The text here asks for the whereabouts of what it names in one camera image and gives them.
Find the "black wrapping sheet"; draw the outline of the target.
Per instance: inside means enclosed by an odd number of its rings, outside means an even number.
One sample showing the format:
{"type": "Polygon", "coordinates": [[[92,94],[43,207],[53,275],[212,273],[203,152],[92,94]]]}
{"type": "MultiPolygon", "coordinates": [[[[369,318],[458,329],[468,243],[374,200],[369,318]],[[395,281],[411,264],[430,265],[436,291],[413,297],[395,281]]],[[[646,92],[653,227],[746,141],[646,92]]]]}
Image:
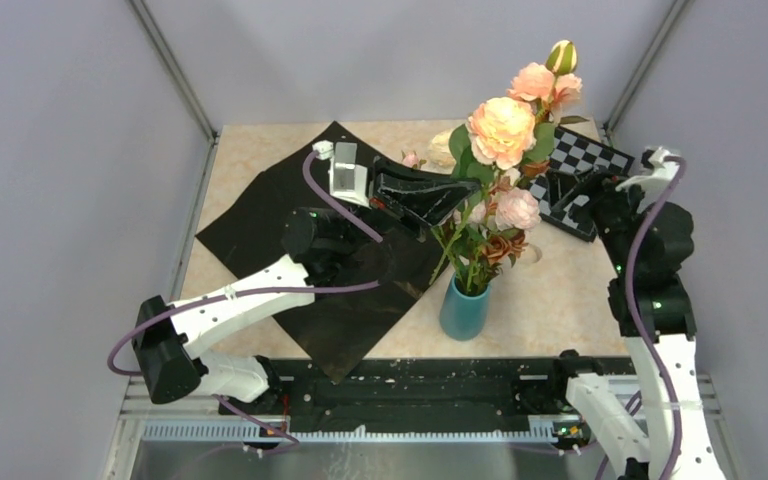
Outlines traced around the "black wrapping sheet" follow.
{"type": "Polygon", "coordinates": [[[423,357],[451,282],[413,189],[435,218],[451,182],[403,165],[452,121],[227,126],[173,325],[216,387],[232,363],[305,357],[341,381],[366,357],[423,357]]]}

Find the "light pink flower stem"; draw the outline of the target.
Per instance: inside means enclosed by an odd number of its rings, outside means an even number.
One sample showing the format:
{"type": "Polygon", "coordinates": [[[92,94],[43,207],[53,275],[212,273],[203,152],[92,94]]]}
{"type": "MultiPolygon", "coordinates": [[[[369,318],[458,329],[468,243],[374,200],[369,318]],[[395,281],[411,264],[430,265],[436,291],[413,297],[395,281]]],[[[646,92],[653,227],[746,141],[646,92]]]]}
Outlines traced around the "light pink flower stem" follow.
{"type": "Polygon", "coordinates": [[[456,211],[448,248],[455,261],[455,285],[470,297],[483,294],[492,280],[520,262],[528,235],[541,222],[537,199],[524,187],[517,168],[499,175],[476,200],[456,211]]]}

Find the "white flower stem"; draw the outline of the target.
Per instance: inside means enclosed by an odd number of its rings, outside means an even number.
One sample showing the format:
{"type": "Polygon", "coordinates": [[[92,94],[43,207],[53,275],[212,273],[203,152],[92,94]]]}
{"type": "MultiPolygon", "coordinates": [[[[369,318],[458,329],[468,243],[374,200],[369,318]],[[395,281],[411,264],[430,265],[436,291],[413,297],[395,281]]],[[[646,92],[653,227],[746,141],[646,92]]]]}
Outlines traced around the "white flower stem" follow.
{"type": "Polygon", "coordinates": [[[451,172],[456,165],[456,160],[451,154],[449,140],[455,128],[449,128],[436,134],[426,147],[425,159],[436,168],[451,172]]]}

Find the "large pink peony stem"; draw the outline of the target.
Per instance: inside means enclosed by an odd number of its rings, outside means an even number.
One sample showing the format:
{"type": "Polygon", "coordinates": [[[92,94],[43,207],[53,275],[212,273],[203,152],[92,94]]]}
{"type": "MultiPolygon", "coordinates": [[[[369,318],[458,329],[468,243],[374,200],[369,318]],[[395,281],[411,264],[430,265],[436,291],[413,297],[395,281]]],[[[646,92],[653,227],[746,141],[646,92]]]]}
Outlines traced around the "large pink peony stem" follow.
{"type": "Polygon", "coordinates": [[[426,163],[427,161],[421,158],[416,151],[402,152],[400,164],[407,168],[421,170],[426,163]]]}

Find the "orange rose stem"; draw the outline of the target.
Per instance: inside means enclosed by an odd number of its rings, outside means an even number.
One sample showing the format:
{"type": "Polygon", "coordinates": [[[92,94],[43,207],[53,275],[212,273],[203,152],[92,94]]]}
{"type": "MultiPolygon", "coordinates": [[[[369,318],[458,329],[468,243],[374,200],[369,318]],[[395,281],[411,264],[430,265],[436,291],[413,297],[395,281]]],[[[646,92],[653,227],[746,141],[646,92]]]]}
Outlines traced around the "orange rose stem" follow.
{"type": "Polygon", "coordinates": [[[541,222],[538,201],[529,191],[532,180],[548,170],[549,162],[526,163],[501,173],[488,194],[474,207],[470,221],[483,238],[469,287],[480,293],[502,273],[505,262],[515,265],[528,244],[528,233],[541,222]]]}

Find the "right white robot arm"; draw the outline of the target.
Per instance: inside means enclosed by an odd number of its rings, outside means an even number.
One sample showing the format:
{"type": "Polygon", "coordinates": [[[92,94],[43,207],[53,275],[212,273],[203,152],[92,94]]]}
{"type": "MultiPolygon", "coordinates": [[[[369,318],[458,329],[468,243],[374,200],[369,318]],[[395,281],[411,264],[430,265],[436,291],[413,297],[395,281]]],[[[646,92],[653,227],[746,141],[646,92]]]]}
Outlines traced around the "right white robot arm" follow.
{"type": "Polygon", "coordinates": [[[668,201],[674,183],[652,205],[645,192],[604,170],[547,175],[549,205],[593,222],[615,277],[608,286],[637,377],[646,425],[610,392],[593,359],[573,352],[553,362],[549,404],[578,413],[620,479],[722,479],[697,381],[697,326],[678,275],[693,253],[692,215],[668,201]]]}

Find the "peach flower stem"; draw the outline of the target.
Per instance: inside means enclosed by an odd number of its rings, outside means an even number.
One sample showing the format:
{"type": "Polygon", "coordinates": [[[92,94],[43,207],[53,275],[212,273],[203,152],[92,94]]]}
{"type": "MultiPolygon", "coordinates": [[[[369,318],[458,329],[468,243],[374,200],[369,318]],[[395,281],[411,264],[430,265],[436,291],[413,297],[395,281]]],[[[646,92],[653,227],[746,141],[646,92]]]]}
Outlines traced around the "peach flower stem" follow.
{"type": "Polygon", "coordinates": [[[531,62],[512,78],[502,96],[482,102],[465,122],[454,127],[449,140],[456,165],[447,172],[456,179],[474,179],[480,190],[458,206],[432,233],[443,249],[444,261],[456,273],[455,261],[448,248],[453,234],[454,213],[489,186],[503,171],[526,163],[548,161],[555,149],[555,130],[564,124],[582,122],[582,117],[568,114],[581,98],[583,81],[577,75],[579,63],[575,44],[567,39],[556,42],[547,59],[531,62]]]}

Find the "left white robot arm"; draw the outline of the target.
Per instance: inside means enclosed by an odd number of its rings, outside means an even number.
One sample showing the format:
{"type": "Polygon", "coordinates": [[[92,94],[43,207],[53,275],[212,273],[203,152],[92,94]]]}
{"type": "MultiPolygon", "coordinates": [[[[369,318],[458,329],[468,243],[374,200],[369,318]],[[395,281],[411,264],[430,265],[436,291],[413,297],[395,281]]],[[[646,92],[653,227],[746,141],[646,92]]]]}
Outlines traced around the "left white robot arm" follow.
{"type": "Polygon", "coordinates": [[[325,201],[297,207],[284,222],[280,256],[272,264],[198,298],[144,301],[126,336],[150,401],[170,404],[191,394],[222,396],[257,413],[279,404],[279,379],[269,361],[213,351],[225,337],[276,314],[338,294],[385,285],[397,261],[371,216],[422,237],[480,190],[476,179],[411,169],[376,159],[374,167],[329,166],[323,189],[307,158],[302,175],[325,201]]]}

